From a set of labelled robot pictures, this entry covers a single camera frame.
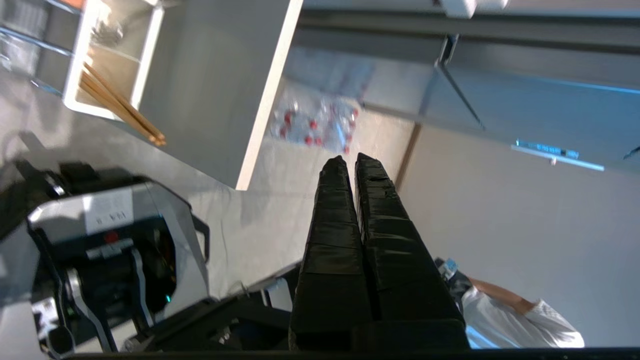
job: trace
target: white label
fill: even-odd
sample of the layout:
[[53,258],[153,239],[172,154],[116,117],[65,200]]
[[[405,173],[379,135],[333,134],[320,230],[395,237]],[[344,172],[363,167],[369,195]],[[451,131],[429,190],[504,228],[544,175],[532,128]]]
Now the white label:
[[87,195],[82,201],[87,234],[133,223],[131,188]]

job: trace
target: person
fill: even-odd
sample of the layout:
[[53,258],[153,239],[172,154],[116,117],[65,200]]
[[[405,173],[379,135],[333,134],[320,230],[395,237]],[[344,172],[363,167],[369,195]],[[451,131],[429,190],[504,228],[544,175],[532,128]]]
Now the person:
[[[440,269],[442,263],[436,260]],[[580,332],[542,299],[530,302],[460,271],[447,285],[467,323],[472,348],[584,347]]]

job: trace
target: person's arm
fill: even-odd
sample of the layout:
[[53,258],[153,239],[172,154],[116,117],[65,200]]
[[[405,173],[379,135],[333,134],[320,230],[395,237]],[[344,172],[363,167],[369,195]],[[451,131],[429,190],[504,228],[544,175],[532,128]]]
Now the person's arm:
[[473,279],[471,277],[469,277],[469,281],[471,281],[478,291],[489,295],[489,297],[498,300],[507,306],[511,306],[518,314],[524,315],[536,306],[533,302],[529,302],[527,299],[512,293],[505,288],[501,288],[500,286]]

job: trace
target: white wall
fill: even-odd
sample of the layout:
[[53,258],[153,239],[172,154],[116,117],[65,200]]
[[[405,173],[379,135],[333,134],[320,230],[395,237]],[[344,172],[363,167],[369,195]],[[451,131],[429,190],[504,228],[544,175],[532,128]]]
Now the white wall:
[[589,347],[640,345],[640,175],[425,126],[400,191],[433,256],[535,300]]

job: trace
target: metal bracket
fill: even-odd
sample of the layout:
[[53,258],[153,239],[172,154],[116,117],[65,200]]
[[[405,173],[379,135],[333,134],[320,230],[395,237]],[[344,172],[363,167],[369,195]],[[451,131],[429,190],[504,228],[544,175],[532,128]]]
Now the metal bracket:
[[436,60],[436,63],[434,64],[434,68],[438,69],[440,73],[444,76],[444,78],[449,82],[451,87],[453,87],[453,90],[456,92],[456,94],[458,94],[458,97],[465,104],[465,106],[467,107],[467,110],[471,112],[471,115],[474,117],[478,125],[480,125],[480,128],[482,130],[486,130],[486,127],[482,123],[482,120],[480,120],[480,117],[478,117],[478,114],[473,109],[473,106],[471,106],[471,103],[469,102],[469,100],[467,100],[467,97],[465,97],[465,94],[463,94],[462,89],[458,86],[456,81],[453,79],[453,76],[451,76],[449,69],[447,69],[447,65],[449,64],[449,62],[451,61],[451,58],[453,57],[453,52],[456,49],[456,44],[458,43],[459,38],[460,38],[460,35],[457,35],[457,34],[447,35],[445,37],[444,43],[442,44],[442,50],[440,51],[440,56]]

